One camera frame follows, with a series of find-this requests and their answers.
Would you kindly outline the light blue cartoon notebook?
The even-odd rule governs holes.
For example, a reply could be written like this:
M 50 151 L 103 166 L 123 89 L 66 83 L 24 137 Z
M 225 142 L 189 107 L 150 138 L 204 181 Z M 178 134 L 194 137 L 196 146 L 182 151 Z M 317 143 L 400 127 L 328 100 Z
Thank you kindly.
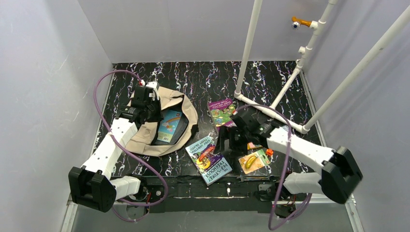
M 158 136 L 155 145 L 171 145 L 176 142 L 179 134 L 179 122 L 182 119 L 182 112 L 167 109 L 164 118 L 159 123 Z

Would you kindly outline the blue 143-storey treehouse book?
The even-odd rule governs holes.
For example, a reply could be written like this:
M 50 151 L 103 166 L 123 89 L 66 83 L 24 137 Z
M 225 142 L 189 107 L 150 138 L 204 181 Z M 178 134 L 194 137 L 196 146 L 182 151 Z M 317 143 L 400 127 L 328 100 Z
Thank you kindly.
M 187 146 L 185 150 L 207 186 L 232 171 L 225 157 L 216 152 L 216 145 L 210 136 Z

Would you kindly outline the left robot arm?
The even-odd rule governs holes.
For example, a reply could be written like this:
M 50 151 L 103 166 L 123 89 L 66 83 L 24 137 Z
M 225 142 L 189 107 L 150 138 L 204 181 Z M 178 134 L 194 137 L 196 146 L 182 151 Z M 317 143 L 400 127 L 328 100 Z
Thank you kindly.
M 116 200 L 139 192 L 141 181 L 137 177 L 128 175 L 112 180 L 111 175 L 138 127 L 162 120 L 158 89 L 157 82 L 137 86 L 130 104 L 117 110 L 109 132 L 90 158 L 81 167 L 72 167 L 68 179 L 74 203 L 107 212 Z

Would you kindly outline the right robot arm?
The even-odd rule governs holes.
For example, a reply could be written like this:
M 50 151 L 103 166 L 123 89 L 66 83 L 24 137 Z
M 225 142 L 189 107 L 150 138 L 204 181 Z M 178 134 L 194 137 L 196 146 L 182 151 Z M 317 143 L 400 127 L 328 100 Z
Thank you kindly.
M 259 123 L 248 110 L 239 107 L 230 117 L 234 126 L 221 126 L 215 152 L 245 151 L 250 142 L 285 154 L 308 167 L 311 173 L 281 174 L 274 184 L 279 196 L 286 198 L 299 193 L 323 194 L 328 199 L 344 204 L 363 179 L 363 174 L 351 151 L 343 146 L 337 149 L 317 145 L 292 133 L 273 121 Z

